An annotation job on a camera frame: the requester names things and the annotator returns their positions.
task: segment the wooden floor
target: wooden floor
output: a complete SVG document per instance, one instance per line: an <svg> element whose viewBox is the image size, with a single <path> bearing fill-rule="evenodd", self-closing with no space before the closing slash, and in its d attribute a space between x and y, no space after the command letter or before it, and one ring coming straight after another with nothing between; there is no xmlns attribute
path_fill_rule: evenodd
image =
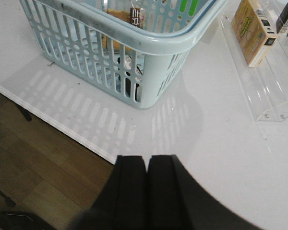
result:
<svg viewBox="0 0 288 230"><path fill-rule="evenodd" d="M0 94L0 190L58 230L91 206L113 165Z"/></svg>

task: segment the box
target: box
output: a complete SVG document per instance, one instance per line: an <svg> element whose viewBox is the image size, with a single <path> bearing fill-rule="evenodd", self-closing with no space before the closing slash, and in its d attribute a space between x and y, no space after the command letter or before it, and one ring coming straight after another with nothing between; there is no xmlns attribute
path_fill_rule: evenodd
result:
<svg viewBox="0 0 288 230"><path fill-rule="evenodd" d="M231 23L249 67L257 67L277 34L258 0L242 0Z"/></svg>

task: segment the basket rim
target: basket rim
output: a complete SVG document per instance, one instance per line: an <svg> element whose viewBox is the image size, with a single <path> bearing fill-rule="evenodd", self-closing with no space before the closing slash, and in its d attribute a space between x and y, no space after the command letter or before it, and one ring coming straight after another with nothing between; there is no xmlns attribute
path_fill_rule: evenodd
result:
<svg viewBox="0 0 288 230"><path fill-rule="evenodd" d="M89 9L73 0L33 1L47 5L134 50L150 55L173 55L192 48L227 2L208 0L187 26L176 32L163 34L137 28L97 8Z"/></svg>

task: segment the cardboard box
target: cardboard box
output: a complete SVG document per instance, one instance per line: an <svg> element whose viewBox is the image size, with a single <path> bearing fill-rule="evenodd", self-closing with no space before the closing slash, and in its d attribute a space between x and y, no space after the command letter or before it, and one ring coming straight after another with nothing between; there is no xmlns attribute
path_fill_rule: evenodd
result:
<svg viewBox="0 0 288 230"><path fill-rule="evenodd" d="M277 34L258 0L242 0L231 23L249 67L257 67Z"/></svg>
<svg viewBox="0 0 288 230"><path fill-rule="evenodd" d="M127 11L117 11L108 9L107 13L125 22L129 22L129 12ZM107 36L104 35L102 38L103 47L107 47L107 39L108 39ZM120 44L117 41L113 41L113 48L114 50L120 50Z"/></svg>

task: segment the sticker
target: sticker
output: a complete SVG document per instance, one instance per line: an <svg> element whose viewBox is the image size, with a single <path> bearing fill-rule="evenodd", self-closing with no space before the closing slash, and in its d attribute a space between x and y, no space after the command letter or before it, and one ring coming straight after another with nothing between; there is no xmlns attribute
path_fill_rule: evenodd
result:
<svg viewBox="0 0 288 230"><path fill-rule="evenodd" d="M140 8L130 8L129 23L140 27Z"/></svg>

